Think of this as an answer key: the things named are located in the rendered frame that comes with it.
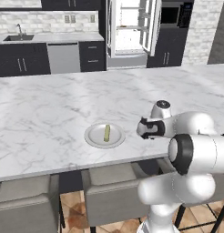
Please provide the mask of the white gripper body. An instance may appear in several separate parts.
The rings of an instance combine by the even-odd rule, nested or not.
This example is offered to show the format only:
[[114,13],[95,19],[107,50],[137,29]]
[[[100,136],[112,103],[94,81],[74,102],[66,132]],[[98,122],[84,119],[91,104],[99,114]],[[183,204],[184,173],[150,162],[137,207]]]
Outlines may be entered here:
[[137,134],[143,139],[148,139],[149,137],[147,120],[144,117],[137,124]]

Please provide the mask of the yellow butter stick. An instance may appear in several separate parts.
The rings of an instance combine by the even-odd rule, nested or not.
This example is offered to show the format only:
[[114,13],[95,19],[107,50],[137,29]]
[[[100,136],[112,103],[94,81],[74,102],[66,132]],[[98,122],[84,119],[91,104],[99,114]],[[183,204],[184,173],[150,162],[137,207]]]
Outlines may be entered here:
[[105,132],[104,132],[104,141],[108,142],[110,137],[110,125],[107,124],[105,127]]

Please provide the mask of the white round plate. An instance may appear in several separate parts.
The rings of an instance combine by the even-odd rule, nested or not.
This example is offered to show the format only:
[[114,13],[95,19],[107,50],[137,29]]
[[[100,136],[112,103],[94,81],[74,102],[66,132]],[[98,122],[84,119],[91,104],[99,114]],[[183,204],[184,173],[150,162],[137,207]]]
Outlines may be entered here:
[[[104,132],[107,124],[110,125],[110,137],[109,141],[105,142]],[[85,131],[84,138],[92,147],[109,149],[121,145],[126,138],[126,134],[122,127],[114,123],[96,123]]]

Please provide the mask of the stainless steel fridge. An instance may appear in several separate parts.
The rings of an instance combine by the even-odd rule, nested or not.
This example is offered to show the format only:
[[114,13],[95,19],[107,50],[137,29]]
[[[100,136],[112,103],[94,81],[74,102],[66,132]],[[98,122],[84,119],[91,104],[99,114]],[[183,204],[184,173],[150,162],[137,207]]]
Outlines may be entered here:
[[116,56],[107,51],[109,69],[142,68],[147,65],[148,54],[139,43],[138,15],[140,0],[117,0],[116,4]]

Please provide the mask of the fridge door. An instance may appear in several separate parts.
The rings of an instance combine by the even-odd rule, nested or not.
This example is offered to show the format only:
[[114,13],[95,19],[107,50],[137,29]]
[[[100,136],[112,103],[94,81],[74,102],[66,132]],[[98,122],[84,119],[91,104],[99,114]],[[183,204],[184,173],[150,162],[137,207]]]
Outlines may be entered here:
[[149,56],[154,56],[160,29],[162,0],[140,0],[139,6],[139,43]]
[[117,0],[107,2],[107,51],[111,58],[116,56],[116,4]]

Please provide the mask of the black cupboard under microwave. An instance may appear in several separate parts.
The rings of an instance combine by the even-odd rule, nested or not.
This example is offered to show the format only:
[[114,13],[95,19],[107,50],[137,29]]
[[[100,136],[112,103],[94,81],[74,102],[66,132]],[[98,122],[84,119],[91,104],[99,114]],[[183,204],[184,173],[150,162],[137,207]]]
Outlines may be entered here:
[[187,28],[162,28],[155,55],[148,56],[147,68],[181,66],[187,35]]

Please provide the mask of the black drawer unit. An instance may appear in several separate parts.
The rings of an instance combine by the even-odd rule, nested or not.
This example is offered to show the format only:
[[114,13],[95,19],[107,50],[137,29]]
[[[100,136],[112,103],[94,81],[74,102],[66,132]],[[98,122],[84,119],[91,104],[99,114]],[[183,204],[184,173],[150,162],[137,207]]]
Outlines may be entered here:
[[79,43],[80,69],[82,72],[105,71],[105,43],[87,41]]

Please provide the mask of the grey dishwasher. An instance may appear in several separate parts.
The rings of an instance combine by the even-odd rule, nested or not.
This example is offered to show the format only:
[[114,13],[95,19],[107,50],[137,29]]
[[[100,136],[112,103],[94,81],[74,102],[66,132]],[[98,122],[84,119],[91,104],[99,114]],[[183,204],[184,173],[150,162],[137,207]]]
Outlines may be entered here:
[[78,43],[55,43],[47,45],[52,74],[78,73],[80,58]]

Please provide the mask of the black microwave oven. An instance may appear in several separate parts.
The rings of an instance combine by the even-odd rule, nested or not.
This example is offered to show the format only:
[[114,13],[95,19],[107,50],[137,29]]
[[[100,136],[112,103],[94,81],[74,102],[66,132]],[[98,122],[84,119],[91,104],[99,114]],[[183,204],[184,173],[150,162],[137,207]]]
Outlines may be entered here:
[[194,0],[163,0],[161,8],[162,28],[188,28]]

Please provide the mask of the black double-door base cupboard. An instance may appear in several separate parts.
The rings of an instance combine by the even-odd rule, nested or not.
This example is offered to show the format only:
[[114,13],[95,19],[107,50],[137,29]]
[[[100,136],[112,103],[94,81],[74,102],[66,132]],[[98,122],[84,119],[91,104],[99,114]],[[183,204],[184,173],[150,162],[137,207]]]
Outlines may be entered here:
[[0,77],[49,74],[46,43],[0,45]]

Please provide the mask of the dark sink basin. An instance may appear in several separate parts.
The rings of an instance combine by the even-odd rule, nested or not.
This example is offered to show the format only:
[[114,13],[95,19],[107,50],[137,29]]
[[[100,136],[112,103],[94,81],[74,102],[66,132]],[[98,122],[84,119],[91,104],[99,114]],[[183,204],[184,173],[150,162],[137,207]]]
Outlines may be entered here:
[[31,41],[34,35],[9,35],[3,41]]

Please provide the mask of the double wall socket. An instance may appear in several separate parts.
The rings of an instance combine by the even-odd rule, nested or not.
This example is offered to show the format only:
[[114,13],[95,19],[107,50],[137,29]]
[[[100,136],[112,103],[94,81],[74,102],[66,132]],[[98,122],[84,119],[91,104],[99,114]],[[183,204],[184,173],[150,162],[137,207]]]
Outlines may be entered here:
[[67,24],[74,24],[76,22],[76,17],[74,15],[65,15],[64,18]]

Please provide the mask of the black wall cupboards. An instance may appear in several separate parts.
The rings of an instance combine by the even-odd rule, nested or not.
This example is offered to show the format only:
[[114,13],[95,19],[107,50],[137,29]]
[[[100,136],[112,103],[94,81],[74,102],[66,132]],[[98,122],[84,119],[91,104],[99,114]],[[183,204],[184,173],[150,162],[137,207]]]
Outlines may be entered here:
[[101,0],[41,0],[46,11],[99,11]]

